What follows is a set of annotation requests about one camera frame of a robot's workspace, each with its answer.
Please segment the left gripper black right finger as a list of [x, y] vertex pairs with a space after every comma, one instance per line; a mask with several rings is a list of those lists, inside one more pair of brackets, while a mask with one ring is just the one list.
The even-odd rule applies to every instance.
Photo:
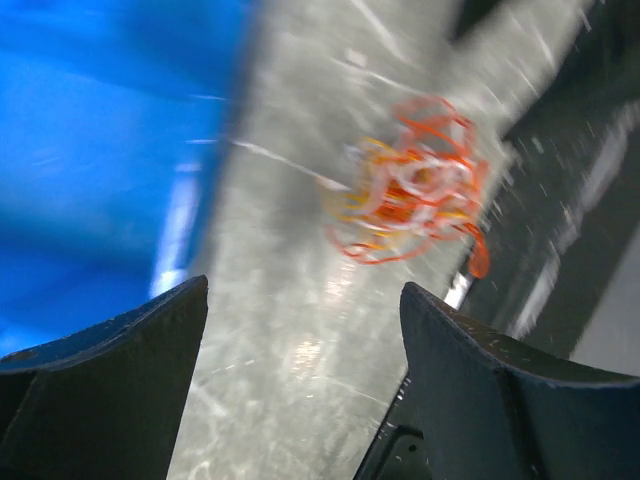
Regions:
[[564, 360], [409, 282], [400, 323], [436, 479], [635, 479], [639, 381]]

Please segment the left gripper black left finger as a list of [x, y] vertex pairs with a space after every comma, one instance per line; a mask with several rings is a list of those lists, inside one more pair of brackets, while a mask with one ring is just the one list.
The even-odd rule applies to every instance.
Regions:
[[1, 360], [4, 479], [164, 479], [207, 317], [208, 281]]

